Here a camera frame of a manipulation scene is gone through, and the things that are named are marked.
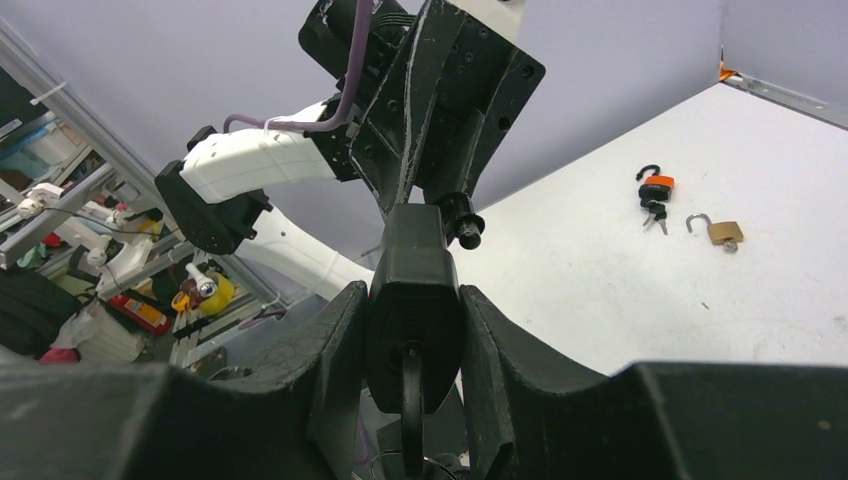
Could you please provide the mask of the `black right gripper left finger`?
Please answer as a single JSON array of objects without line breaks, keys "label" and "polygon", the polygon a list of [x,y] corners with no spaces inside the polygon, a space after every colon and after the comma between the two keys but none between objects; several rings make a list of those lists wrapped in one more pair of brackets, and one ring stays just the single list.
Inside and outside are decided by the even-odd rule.
[{"label": "black right gripper left finger", "polygon": [[365,283],[208,381],[166,364],[1,371],[5,479],[347,479]]}]

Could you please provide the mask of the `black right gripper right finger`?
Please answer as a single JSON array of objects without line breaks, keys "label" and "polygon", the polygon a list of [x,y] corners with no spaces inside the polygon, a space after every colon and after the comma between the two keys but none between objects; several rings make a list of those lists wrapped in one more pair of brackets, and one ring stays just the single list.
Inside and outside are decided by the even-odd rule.
[{"label": "black right gripper right finger", "polygon": [[475,479],[843,479],[839,367],[638,362],[602,375],[464,286]]}]

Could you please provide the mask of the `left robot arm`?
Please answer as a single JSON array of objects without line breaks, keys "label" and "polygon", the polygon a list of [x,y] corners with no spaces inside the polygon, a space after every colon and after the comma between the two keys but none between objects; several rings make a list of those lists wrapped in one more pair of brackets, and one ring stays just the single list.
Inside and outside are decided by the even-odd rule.
[{"label": "left robot arm", "polygon": [[466,249],[485,229],[472,195],[544,77],[516,43],[523,1],[319,1],[298,40],[336,81],[297,113],[202,128],[155,179],[186,238],[262,263],[326,299],[372,272],[291,222],[266,195],[310,179],[362,181],[383,215],[421,189]]}]

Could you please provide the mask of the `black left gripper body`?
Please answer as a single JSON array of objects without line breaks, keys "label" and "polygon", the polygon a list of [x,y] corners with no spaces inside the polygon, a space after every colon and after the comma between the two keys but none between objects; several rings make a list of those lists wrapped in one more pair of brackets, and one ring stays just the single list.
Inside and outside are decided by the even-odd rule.
[{"label": "black left gripper body", "polygon": [[360,83],[334,132],[334,174],[390,212],[421,189],[468,217],[478,180],[544,77],[516,43],[523,1],[371,1]]}]

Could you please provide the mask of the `large black padlock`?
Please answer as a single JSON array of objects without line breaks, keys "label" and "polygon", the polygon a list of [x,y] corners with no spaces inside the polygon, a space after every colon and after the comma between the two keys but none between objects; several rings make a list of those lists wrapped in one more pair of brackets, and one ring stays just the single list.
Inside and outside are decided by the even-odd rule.
[{"label": "large black padlock", "polygon": [[398,414],[402,358],[422,358],[424,412],[440,408],[460,370],[466,325],[440,210],[398,204],[386,217],[369,292],[365,376],[377,407]]}]

